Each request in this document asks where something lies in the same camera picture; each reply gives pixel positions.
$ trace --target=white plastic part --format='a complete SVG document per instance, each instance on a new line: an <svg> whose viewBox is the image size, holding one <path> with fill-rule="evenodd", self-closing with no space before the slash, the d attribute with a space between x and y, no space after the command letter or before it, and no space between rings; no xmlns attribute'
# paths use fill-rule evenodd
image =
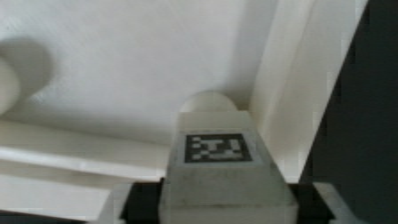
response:
<svg viewBox="0 0 398 224"><path fill-rule="evenodd" d="M112 193L108 195L106 203L103 206L103 211L99 214L99 218L89 224L124 224L124 220L121 219L121 213L128 201L128 194L131 190L133 184L119 184L112 189Z"/></svg>
<svg viewBox="0 0 398 224"><path fill-rule="evenodd" d="M19 97L19 80L16 72L0 58L0 115L7 112L16 104Z"/></svg>
<svg viewBox="0 0 398 224"><path fill-rule="evenodd" d="M366 222L359 220L351 213L334 186L328 183L314 183L314 188L335 216L328 224L366 224Z"/></svg>
<svg viewBox="0 0 398 224"><path fill-rule="evenodd" d="M168 147L0 121L0 160L158 181Z"/></svg>
<svg viewBox="0 0 398 224"><path fill-rule="evenodd" d="M288 182L298 182L367 0L279 1L250 114Z"/></svg>
<svg viewBox="0 0 398 224"><path fill-rule="evenodd" d="M0 209L90 221L101 214L119 178L0 162Z"/></svg>
<svg viewBox="0 0 398 224"><path fill-rule="evenodd" d="M160 223L293 224L296 208L248 113L181 113Z"/></svg>
<svg viewBox="0 0 398 224"><path fill-rule="evenodd" d="M211 112L234 110L236 106L231 99L213 91L197 93L181 108L181 112Z"/></svg>

